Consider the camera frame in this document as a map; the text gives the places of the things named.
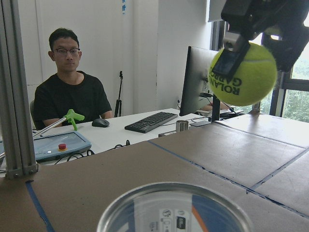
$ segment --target keyboard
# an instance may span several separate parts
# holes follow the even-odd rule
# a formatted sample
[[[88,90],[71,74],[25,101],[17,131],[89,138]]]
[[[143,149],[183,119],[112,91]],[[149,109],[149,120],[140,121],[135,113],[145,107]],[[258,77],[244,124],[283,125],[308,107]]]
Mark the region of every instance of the keyboard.
[[[159,112],[154,115],[143,118],[140,121],[125,126],[125,130],[147,133],[162,124],[171,121],[178,115],[166,112]]]

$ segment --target black mouse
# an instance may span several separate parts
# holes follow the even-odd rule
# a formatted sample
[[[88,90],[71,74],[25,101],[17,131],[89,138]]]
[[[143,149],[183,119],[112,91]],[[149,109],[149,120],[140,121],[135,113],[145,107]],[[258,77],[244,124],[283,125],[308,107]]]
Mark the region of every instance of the black mouse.
[[[109,121],[103,119],[103,118],[97,118],[95,120],[92,121],[92,126],[93,127],[108,127],[110,124]]]

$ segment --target man's ear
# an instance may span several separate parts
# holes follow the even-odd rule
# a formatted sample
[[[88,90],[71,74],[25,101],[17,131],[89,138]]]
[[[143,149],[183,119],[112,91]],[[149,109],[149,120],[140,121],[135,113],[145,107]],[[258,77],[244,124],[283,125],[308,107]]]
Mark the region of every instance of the man's ear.
[[[54,53],[52,51],[49,51],[48,55],[49,55],[50,59],[52,59],[52,61],[55,61]]]

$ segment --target wall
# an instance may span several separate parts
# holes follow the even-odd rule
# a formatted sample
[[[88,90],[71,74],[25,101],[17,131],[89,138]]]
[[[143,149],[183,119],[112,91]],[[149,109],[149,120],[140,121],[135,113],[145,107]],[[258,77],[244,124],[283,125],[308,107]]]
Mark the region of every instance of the wall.
[[[205,0],[19,0],[29,101],[56,73],[48,37],[59,27],[79,38],[79,69],[97,76],[112,109],[123,71],[122,115],[176,108],[189,45],[209,48]]]

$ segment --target tripod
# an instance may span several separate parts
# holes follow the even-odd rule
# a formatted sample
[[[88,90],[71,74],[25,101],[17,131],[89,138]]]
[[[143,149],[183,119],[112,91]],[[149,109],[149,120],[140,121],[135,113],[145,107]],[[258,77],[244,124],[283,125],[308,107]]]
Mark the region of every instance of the tripod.
[[[118,112],[119,112],[119,116],[121,116],[121,100],[120,100],[120,93],[121,93],[121,85],[122,85],[122,71],[120,71],[119,74],[120,77],[120,88],[119,88],[119,95],[118,95],[118,100],[116,101],[116,107],[115,107],[115,116],[114,117],[118,117]]]

